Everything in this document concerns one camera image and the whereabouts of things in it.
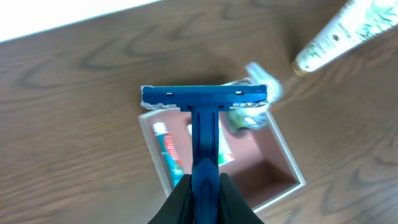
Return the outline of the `blue disposable razor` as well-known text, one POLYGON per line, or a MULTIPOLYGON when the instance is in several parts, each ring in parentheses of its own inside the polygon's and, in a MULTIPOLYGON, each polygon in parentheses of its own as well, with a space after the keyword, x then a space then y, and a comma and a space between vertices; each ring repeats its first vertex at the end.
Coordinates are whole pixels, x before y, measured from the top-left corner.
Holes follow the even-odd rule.
POLYGON ((265 85, 149 86, 141 88, 148 110, 176 108, 192 120, 193 223, 218 224, 220 196, 219 113, 267 100, 265 85))

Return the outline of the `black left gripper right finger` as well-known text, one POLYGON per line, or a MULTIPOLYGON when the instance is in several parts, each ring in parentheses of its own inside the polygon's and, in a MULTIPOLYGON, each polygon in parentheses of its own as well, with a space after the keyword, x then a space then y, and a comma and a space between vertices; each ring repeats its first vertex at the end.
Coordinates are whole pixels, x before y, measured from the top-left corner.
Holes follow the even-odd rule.
POLYGON ((226 173, 220 174, 218 224, 264 224, 226 173))

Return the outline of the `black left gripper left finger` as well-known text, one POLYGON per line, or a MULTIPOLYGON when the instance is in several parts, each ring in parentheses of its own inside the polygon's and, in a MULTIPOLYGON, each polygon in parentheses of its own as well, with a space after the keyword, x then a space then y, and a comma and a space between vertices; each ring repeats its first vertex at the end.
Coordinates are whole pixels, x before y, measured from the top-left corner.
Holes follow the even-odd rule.
POLYGON ((192 224, 193 194, 191 175, 184 174, 163 206, 148 224, 192 224))

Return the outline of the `clear spray bottle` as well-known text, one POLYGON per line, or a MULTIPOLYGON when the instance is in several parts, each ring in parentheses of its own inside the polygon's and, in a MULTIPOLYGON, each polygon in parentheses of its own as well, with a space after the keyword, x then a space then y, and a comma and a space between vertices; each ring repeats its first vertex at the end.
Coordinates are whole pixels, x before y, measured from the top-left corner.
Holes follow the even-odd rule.
POLYGON ((254 103, 254 106, 232 109, 226 112, 224 122, 231 134, 240 135, 241 131, 258 130, 267 126, 266 112, 283 94, 282 84, 266 72, 257 62, 245 66, 249 78, 240 85, 265 85, 267 100, 254 103))

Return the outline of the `cream lotion tube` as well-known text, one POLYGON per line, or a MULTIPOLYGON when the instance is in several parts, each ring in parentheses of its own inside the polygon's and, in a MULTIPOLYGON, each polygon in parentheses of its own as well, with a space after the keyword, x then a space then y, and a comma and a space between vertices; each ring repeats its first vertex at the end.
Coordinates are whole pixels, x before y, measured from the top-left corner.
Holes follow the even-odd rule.
POLYGON ((315 72, 397 25, 397 0, 350 0, 292 62, 297 76, 315 72))

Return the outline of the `teal white toothpaste tube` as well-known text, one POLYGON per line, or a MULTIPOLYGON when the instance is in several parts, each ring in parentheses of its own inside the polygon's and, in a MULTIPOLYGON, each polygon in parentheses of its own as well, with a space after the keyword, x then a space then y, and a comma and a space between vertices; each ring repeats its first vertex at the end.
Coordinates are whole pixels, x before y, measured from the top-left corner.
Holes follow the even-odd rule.
POLYGON ((184 171, 174 144, 174 140, 165 123, 154 123, 152 127, 159 142, 162 157, 164 158, 167 170, 170 174, 172 187, 175 187, 184 175, 184 171))

